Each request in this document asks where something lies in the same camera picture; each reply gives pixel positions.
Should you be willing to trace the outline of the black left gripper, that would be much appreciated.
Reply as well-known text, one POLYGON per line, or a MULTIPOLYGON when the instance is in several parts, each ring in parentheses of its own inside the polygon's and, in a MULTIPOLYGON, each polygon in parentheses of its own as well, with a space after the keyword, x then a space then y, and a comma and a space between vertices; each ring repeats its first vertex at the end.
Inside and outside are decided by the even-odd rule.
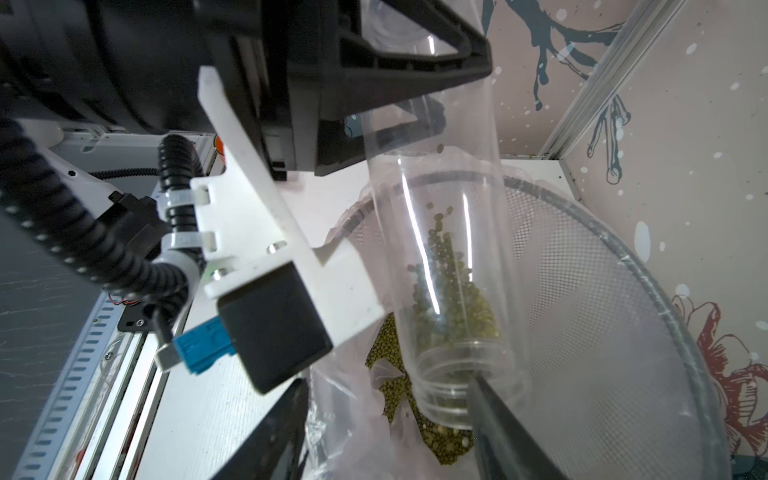
POLYGON ((322 177, 379 153, 434 137, 446 127, 433 94, 487 77, 489 42, 442 1, 391 1, 389 7, 436 35, 454 53, 426 56, 376 50, 363 37, 357 1, 320 4, 320 110, 313 80, 289 66, 314 53, 315 18, 299 1, 197 1, 195 19, 229 104, 275 180, 288 173, 322 177), (370 137, 351 136, 345 118, 394 105, 413 120, 370 137))

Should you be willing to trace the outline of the white mesh trash bin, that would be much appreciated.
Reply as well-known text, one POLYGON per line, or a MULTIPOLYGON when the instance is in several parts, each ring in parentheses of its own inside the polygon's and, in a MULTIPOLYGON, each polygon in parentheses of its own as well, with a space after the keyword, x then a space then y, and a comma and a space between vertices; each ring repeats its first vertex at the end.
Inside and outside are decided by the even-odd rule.
MULTIPOLYGON (((529 405, 513 413, 566 479, 726 479, 729 446, 706 363, 640 260, 581 207, 505 182, 524 266, 529 405)), ((440 466, 407 413, 329 479, 481 479, 474 450, 440 466)))

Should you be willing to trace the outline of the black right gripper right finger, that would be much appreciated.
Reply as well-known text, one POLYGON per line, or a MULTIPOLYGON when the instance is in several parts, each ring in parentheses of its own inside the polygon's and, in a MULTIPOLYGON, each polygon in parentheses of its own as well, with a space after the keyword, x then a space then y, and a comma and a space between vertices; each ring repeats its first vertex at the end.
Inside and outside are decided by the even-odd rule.
POLYGON ((481 479, 566 479, 483 377, 469 382, 467 401, 481 479))

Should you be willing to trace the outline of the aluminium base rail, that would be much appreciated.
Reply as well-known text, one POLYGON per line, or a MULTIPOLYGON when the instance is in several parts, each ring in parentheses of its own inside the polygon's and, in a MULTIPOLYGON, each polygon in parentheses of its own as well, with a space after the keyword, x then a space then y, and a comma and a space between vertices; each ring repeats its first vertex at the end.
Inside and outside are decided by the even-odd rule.
MULTIPOLYGON (((155 256, 156 136, 72 135, 48 150, 64 182, 126 244, 155 256)), ((150 330, 139 302, 105 293, 1 221, 1 475, 71 479, 112 387, 150 330)))

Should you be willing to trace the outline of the mung beans in bin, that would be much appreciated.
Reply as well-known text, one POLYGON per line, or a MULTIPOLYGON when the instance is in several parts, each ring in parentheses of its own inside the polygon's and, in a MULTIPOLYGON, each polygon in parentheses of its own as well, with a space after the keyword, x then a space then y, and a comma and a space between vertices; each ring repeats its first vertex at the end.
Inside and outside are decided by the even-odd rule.
POLYGON ((395 317, 389 314, 375 335, 365 360, 370 373, 375 367, 393 367, 394 374, 376 380, 379 390, 384 395, 383 415, 391 425, 402 400, 410 407, 410 417, 416 422, 419 438, 432 452, 441 465, 452 465, 474 446, 473 435, 469 430, 445 427, 429 420, 416 404, 412 391, 412 382, 406 373, 399 346, 395 317))

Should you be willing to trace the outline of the clear plastic bin liner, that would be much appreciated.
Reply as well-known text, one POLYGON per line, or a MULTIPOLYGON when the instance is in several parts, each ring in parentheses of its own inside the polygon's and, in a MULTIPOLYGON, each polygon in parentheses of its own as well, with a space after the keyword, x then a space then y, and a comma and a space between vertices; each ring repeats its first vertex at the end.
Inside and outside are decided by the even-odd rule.
MULTIPOLYGON (((506 235, 506 241, 515 252, 511 241, 513 228, 509 204, 507 209, 511 228, 506 235)), ((522 297, 521 322, 525 339, 526 364, 523 372, 522 396, 519 400, 510 402, 510 407, 514 413, 520 413, 529 405, 532 381, 529 371, 529 332, 523 291, 524 266, 516 252, 515 259, 522 271, 513 289, 522 297)), ((340 453, 350 451, 354 458, 359 458, 372 450, 375 440, 391 434, 394 430, 395 420, 391 425, 383 415, 384 395, 375 389, 376 380, 393 375, 394 368, 375 367, 374 372, 370 373, 365 365, 366 356, 385 317, 316 363, 311 369, 311 400, 307 420, 310 458, 305 471, 309 479, 329 479, 326 477, 328 464, 340 453)), ((410 417, 411 410, 406 400, 401 401, 395 418, 400 413, 408 414, 415 424, 415 434, 420 439, 416 422, 410 417)))

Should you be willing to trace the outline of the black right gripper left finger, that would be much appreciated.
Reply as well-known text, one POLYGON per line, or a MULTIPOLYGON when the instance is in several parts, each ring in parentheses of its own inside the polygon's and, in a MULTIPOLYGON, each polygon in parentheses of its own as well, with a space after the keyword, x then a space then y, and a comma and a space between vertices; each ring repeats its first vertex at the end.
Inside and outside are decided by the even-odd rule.
POLYGON ((300 479, 309 410, 309 385, 294 380, 213 479, 300 479))

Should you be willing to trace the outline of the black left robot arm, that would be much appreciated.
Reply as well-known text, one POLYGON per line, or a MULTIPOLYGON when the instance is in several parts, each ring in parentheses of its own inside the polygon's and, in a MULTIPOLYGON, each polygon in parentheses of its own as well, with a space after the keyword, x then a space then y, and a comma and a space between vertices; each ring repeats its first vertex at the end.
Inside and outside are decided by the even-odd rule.
POLYGON ((358 1, 5 1, 1 111, 137 134, 210 132, 197 99, 209 66, 275 178, 325 176, 366 157, 346 118, 396 105, 411 121, 377 139, 423 139, 445 124, 428 118, 442 112, 435 93, 491 72, 489 42, 444 2, 389 1, 385 12, 448 52, 376 44, 383 22, 358 1))

